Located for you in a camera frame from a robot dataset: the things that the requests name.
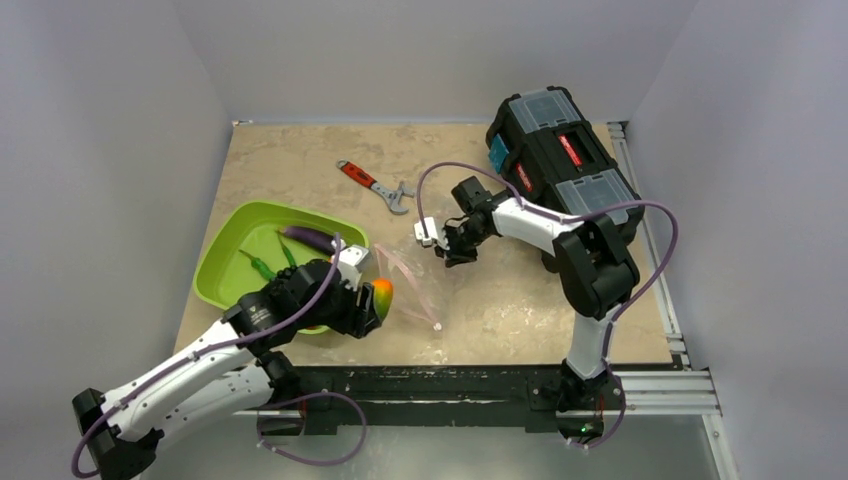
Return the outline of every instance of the table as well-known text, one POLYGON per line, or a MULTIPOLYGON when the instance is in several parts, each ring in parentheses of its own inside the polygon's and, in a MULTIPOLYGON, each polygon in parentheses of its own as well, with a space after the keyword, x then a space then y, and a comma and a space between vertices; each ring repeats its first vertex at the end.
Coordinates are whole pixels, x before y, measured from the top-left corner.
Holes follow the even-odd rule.
MULTIPOLYGON (((228 215, 252 200, 272 200, 325 212, 365 228, 372 243, 436 262, 432 250, 414 245, 414 201, 406 215, 392 215, 383 200, 336 168, 346 158, 389 188, 414 186, 433 163, 454 160, 490 169, 486 125, 241 125, 234 129, 212 206, 203 250, 228 215)), ((605 125, 596 125, 612 152, 605 125)), ((473 173, 436 170, 421 192, 424 211, 438 223, 460 214, 450 189, 473 173)), ((492 192, 498 184, 481 178, 492 192)), ((644 281, 650 270, 637 240, 631 253, 644 281)), ((574 311, 559 277, 546 272, 539 252, 517 240, 493 238, 479 260, 444 272, 448 279, 443 330, 390 312, 383 327, 357 340, 335 332, 298 335, 284 347, 295 365, 484 365, 559 363, 568 352, 574 311)), ((175 351, 184 347, 221 311, 194 292, 186 302, 175 351)), ((647 294, 625 313, 613 339, 615 363, 670 361, 660 310, 647 294)))

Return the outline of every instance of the adjustable wrench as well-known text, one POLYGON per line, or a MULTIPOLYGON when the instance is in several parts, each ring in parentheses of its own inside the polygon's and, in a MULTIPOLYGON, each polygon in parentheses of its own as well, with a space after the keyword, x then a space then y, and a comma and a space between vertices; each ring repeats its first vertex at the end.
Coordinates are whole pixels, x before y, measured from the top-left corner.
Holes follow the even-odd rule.
POLYGON ((388 188, 380 185, 380 182, 374 180, 374 177, 365 173, 365 170, 357 167, 351 162, 347 160, 339 160, 336 162, 336 166, 339 167, 341 171, 345 173, 348 177, 356 180, 356 183, 362 185, 365 188, 368 188, 378 195, 383 197, 383 200, 386 201, 386 205, 389 206, 389 211, 394 213, 395 215, 403 215, 408 212, 409 209, 406 207, 400 206, 401 197, 415 197, 415 189, 414 188, 406 188, 403 182, 400 182, 397 190, 389 190, 388 188))

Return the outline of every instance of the green tray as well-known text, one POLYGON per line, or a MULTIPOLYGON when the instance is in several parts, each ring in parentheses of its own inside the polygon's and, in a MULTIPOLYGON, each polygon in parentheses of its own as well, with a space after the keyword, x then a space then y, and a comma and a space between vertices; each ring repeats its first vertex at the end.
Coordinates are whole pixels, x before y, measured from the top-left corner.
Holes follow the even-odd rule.
MULTIPOLYGON (((227 309, 245 293, 261 289, 267 282, 238 250, 261 258, 274 271, 282 270, 288 262, 276 230, 288 226, 310 227, 331 235, 339 232, 347 244, 369 246, 368 237, 361 228, 338 218, 281 203, 248 202, 230 215, 200 260, 194 272, 197 296, 206 303, 227 309)), ((286 239, 286 246, 298 265, 314 258, 327 258, 295 240, 286 239)))

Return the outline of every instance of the toolbox lid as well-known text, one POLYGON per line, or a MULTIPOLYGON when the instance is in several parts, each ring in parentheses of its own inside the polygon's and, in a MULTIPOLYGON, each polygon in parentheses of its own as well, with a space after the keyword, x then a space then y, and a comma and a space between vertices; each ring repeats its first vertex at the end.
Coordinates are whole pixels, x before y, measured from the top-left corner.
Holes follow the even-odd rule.
POLYGON ((536 90, 509 102, 524 133, 582 120, 562 90, 536 90))
MULTIPOLYGON (((634 200, 624 180, 614 169, 560 182, 556 184, 556 190, 572 215, 585 215, 616 203, 634 200)), ((629 218, 625 209, 614 210, 607 215, 616 225, 626 223, 629 218)))

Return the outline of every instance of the purple eggplant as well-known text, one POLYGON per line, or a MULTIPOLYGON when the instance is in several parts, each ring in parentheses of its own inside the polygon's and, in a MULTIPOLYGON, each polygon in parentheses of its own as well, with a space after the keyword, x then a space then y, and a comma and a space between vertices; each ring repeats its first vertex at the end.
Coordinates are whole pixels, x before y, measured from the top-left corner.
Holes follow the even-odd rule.
POLYGON ((309 227, 292 226, 281 230, 281 233, 287 238, 291 238, 292 240, 298 241, 308 247, 314 248, 327 256, 332 256, 336 253, 336 249, 333 248, 333 236, 320 230, 315 230, 314 228, 309 227))

